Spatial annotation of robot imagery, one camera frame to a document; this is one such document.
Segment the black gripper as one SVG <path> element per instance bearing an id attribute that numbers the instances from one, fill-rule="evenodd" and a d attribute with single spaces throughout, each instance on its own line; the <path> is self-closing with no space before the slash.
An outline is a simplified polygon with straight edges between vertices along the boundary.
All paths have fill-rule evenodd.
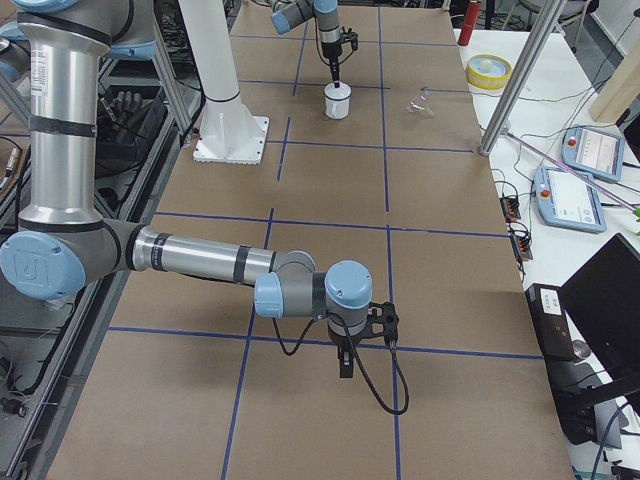
<path id="1" fill-rule="evenodd" d="M 335 88 L 340 87 L 339 57 L 342 54 L 340 42 L 321 42 L 322 56 L 327 60 L 331 70 L 331 79 Z"/>
<path id="2" fill-rule="evenodd" d="M 338 348 L 339 377 L 352 378 L 353 357 L 351 353 L 354 352 L 356 341 L 352 336 L 342 335 L 333 330 L 329 331 L 329 337 Z"/>

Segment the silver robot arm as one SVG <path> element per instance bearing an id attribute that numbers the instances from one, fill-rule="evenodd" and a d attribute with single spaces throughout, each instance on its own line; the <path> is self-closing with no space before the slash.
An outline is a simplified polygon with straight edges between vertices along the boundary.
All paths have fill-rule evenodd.
<path id="1" fill-rule="evenodd" d="M 30 45 L 31 195 L 1 248 L 1 270 L 42 301 L 79 292 L 109 274 L 152 269 L 250 286 L 257 315 L 325 320 L 339 373 L 361 370 L 357 345 L 373 337 L 369 270 L 343 260 L 320 272 L 306 252 L 276 252 L 160 233 L 107 219 L 94 205 L 102 58 L 149 59 L 157 50 L 150 1 L 20 1 Z"/>
<path id="2" fill-rule="evenodd" d="M 343 53 L 344 32 L 335 0 L 269 1 L 271 22 L 280 35 L 306 23 L 316 21 L 322 56 L 328 61 L 332 83 L 340 82 L 340 56 Z"/>

